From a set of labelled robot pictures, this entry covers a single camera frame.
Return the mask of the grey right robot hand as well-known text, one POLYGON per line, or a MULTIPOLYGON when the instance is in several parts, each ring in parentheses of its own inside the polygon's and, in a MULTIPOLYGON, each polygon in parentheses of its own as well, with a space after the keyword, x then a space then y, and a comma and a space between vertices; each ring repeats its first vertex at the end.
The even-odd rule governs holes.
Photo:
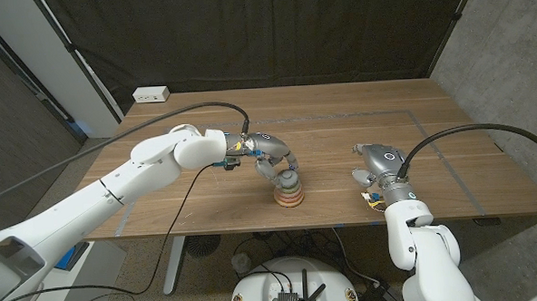
POLYGON ((366 168, 353 169, 353 179, 364 187, 376 184, 386 205, 406 199, 416 199, 413 186, 398 172, 405 161, 402 152, 389 145, 357 144, 352 151, 362 156, 366 168))

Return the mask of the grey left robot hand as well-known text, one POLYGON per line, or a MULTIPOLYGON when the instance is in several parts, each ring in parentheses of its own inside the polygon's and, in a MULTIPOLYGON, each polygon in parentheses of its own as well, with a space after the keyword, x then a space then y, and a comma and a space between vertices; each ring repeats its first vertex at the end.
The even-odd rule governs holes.
POLYGON ((275 171, 276 165, 285 159, 290 170, 298 169, 298 160, 289 146, 275 136, 258 132, 225 134, 224 137, 227 149, 222 166, 225 170, 234 170, 238 167, 243 156, 255 157, 256 172, 280 189, 285 186, 275 171))

